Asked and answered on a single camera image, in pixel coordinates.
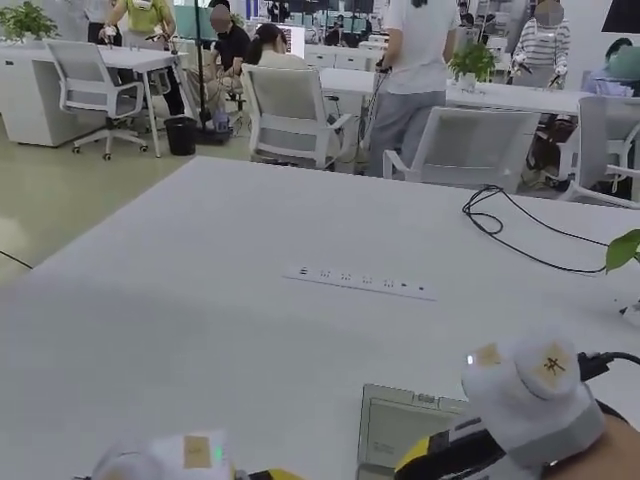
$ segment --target hand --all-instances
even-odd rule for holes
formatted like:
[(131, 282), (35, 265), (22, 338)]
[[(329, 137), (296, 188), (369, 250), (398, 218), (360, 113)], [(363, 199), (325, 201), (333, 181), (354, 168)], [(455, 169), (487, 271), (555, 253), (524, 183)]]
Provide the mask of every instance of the hand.
[(519, 53), (513, 57), (513, 61), (518, 64), (524, 63), (527, 61), (527, 56), (524, 53)]

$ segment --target plant leaf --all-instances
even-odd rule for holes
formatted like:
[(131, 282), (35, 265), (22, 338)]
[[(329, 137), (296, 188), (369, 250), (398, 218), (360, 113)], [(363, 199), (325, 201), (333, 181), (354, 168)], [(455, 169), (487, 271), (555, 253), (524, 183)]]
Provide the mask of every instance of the plant leaf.
[(634, 229), (616, 238), (607, 248), (607, 273), (625, 265), (636, 256), (640, 246), (640, 229)]

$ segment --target electrical outlet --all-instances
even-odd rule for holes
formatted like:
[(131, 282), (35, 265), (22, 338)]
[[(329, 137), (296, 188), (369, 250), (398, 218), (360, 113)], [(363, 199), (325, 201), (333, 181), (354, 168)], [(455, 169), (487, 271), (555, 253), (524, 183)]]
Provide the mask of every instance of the electrical outlet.
[(373, 277), (344, 269), (314, 268), (303, 265), (291, 268), (285, 273), (284, 277), (292, 280), (333, 285), (335, 287), (386, 293), (399, 297), (436, 300), (433, 289), (424, 283), (402, 281), (389, 277)]

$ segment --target black trash can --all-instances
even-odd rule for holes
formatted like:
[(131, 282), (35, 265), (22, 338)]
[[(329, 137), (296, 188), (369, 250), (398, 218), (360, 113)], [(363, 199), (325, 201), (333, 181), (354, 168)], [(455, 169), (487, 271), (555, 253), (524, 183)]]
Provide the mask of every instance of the black trash can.
[(164, 121), (171, 155), (185, 157), (196, 153), (197, 122), (186, 116), (172, 117)]

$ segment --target gray panel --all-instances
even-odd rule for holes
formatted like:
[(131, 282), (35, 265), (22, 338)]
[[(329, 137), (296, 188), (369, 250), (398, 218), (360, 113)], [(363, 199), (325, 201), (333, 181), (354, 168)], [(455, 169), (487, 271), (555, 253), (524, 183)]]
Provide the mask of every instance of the gray panel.
[[(361, 480), (391, 478), (393, 468), (421, 438), (446, 430), (466, 402), (365, 385), (360, 419), (358, 464)], [(375, 467), (390, 469), (385, 472)]]

